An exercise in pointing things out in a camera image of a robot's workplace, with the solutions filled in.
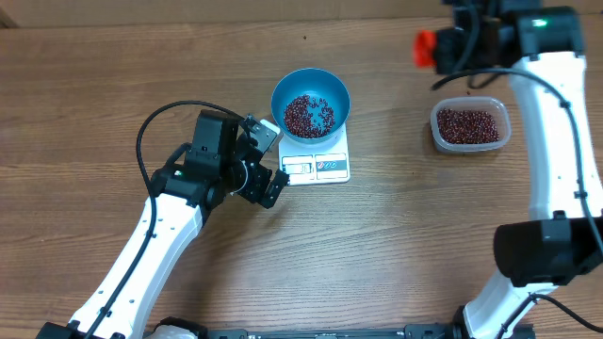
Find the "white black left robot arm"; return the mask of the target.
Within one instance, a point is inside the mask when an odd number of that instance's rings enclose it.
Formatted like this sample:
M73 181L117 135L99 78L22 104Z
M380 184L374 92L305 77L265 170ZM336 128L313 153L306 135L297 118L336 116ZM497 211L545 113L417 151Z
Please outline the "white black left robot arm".
M40 338L143 338L156 300L211 212L235 194L271 208L288 176L261 165L283 133L266 120L224 109L201 111L193 139L154 174L138 225L96 292L65 325L45 323Z

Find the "red scoop blue handle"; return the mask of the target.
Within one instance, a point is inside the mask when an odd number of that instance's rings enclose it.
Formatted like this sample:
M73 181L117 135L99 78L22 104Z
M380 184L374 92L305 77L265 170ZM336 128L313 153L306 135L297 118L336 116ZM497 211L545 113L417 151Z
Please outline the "red scoop blue handle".
M416 34L413 45L413 59L418 68L429 68L436 65L433 53L437 47L436 33L422 30Z

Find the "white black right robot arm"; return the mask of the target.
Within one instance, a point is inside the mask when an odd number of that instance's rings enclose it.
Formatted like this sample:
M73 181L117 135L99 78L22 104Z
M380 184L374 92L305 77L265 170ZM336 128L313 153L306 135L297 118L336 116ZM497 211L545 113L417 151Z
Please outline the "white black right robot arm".
M602 262L602 184L584 98L579 16L539 1L455 1L454 25L416 38L441 84L506 75L524 124L530 217L494 235L496 271L456 313L450 338L530 338L521 319Z

